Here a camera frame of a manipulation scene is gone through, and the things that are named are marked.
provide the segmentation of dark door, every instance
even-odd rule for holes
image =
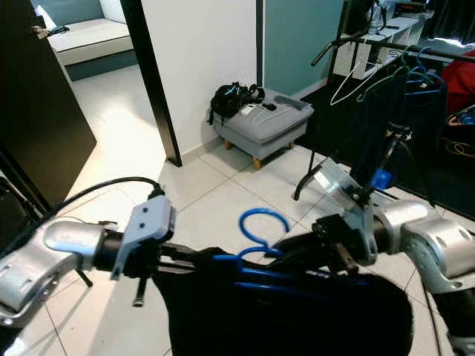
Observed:
[[[29,0],[0,1],[0,170],[47,210],[64,200],[96,140],[35,25],[45,26]]]

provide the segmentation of wooden leg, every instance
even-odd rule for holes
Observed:
[[[257,159],[255,157],[252,157],[252,161],[254,162],[254,168],[256,171],[259,171],[261,169],[261,160]]]

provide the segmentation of ottoman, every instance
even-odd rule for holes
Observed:
[[[266,98],[263,104],[272,103],[275,110],[258,104],[247,115],[238,112],[224,122],[215,114],[213,124],[216,133],[225,139],[226,149],[235,145],[250,154],[256,170],[261,169],[263,158],[278,149],[285,146],[293,148],[294,140],[305,134],[307,120],[314,111],[306,102],[270,89],[264,88],[264,91]]]

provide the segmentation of blue plastic hook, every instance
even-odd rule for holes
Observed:
[[[287,222],[287,219],[284,216],[282,216],[281,214],[279,214],[277,211],[273,211],[272,209],[268,209],[268,208],[253,208],[253,209],[250,209],[250,210],[244,212],[244,214],[242,214],[239,218],[239,228],[240,228],[240,230],[243,232],[244,236],[246,236],[251,241],[254,241],[255,243],[260,243],[264,248],[269,247],[269,244],[267,243],[267,241],[251,234],[244,227],[244,220],[246,220],[247,217],[250,217],[251,215],[254,215],[254,214],[267,214],[267,215],[271,215],[273,217],[277,217],[284,224],[285,232],[290,231],[290,226],[289,226],[289,223]]]
[[[246,227],[244,226],[244,221],[246,220],[247,217],[250,217],[251,215],[254,215],[254,214],[267,214],[267,215],[271,215],[273,217],[277,217],[284,224],[285,232],[290,231],[290,226],[289,226],[289,223],[287,222],[287,219],[283,215],[279,214],[277,211],[273,211],[272,209],[268,209],[268,208],[253,208],[253,209],[250,209],[250,210],[244,212],[240,216],[240,218],[239,218],[239,228],[243,232],[244,236],[246,236],[251,241],[254,241],[255,243],[260,244],[261,246],[246,248],[241,253],[239,253],[235,256],[233,256],[233,255],[214,256],[215,260],[234,260],[234,261],[236,261],[237,268],[240,271],[245,271],[247,273],[250,273],[251,270],[247,270],[247,268],[243,268],[243,257],[246,254],[250,254],[252,252],[266,252],[267,254],[269,254],[271,256],[276,256],[276,257],[282,255],[282,253],[279,250],[277,250],[275,248],[270,248],[267,241],[265,241],[264,239],[261,239],[260,237],[257,237],[255,235],[251,234],[246,229]]]

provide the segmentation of white sofa cushion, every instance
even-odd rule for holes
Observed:
[[[66,27],[68,32],[48,37],[63,65],[134,49],[126,24],[96,19]]]

